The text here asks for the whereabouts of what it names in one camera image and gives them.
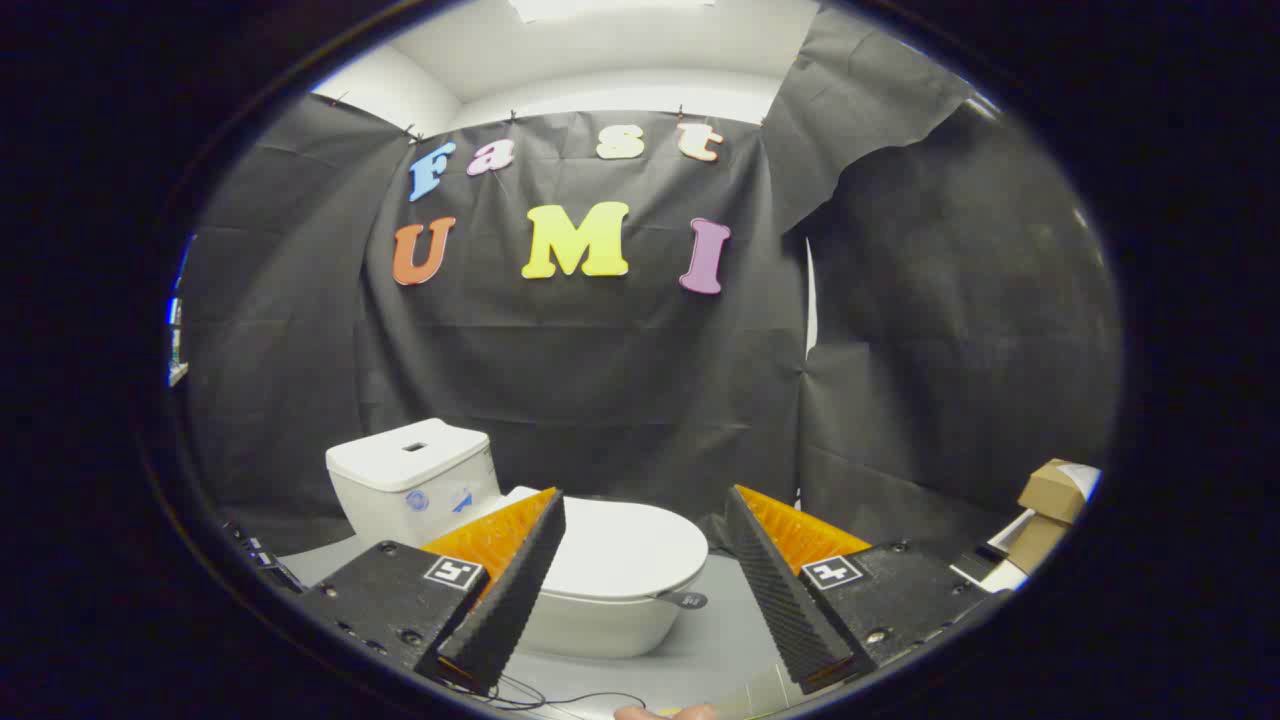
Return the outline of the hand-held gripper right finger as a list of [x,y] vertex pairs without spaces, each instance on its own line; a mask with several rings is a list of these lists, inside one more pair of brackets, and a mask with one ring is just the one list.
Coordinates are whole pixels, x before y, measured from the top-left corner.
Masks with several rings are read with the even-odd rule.
[[746,486],[728,491],[724,520],[788,678],[806,694],[919,653],[1009,594],[914,539],[870,544]]

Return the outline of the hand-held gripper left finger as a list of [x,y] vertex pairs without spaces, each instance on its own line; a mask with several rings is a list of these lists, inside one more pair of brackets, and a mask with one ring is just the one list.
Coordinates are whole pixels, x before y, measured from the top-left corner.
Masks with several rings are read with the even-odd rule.
[[567,527],[557,488],[422,547],[392,539],[302,593],[302,611],[378,662],[488,694],[518,643]]

